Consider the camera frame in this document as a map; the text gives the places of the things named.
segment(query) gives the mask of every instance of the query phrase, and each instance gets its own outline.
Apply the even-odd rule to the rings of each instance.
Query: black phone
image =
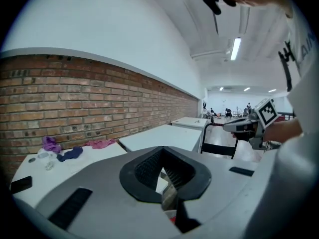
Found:
[[[32,177],[27,176],[20,180],[11,182],[11,193],[15,194],[32,187]]]

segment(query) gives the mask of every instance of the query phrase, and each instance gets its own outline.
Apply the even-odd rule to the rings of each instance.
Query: purple cloth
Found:
[[[56,158],[60,161],[60,162],[63,162],[64,160],[67,160],[67,159],[72,159],[72,158],[78,158],[81,153],[83,152],[83,149],[81,147],[73,147],[72,150],[64,153],[64,155],[60,155],[58,154],[56,156]]]
[[[59,154],[61,151],[61,146],[55,143],[55,139],[49,136],[42,138],[42,148],[46,151],[53,151]]]
[[[116,143],[114,139],[110,140],[96,140],[88,141],[84,146],[92,146],[92,149],[103,149],[113,143]]]

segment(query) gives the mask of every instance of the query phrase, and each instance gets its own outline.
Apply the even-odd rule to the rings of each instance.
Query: brick wall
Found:
[[[0,165],[8,179],[45,135],[68,149],[197,115],[197,99],[98,61],[28,55],[2,59],[0,68]]]

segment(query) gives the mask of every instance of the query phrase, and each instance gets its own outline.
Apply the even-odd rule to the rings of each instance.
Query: black chair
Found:
[[[213,126],[213,123],[207,124],[205,129],[204,129],[204,136],[203,136],[203,142],[202,142],[202,145],[201,145],[200,153],[203,153],[203,151],[204,151],[204,152],[213,153],[213,154],[231,156],[231,159],[233,159],[234,155],[235,155],[235,152],[236,152],[238,140],[236,140],[235,147],[220,146],[220,145],[214,145],[214,144],[210,144],[210,143],[205,143],[206,129],[210,125]]]

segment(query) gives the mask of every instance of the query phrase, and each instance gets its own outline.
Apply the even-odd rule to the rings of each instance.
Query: ceiling light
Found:
[[[236,59],[237,53],[238,53],[238,50],[239,50],[239,46],[240,46],[240,42],[241,42],[241,38],[239,38],[239,37],[234,40],[233,52],[231,53],[230,60],[235,60]]]

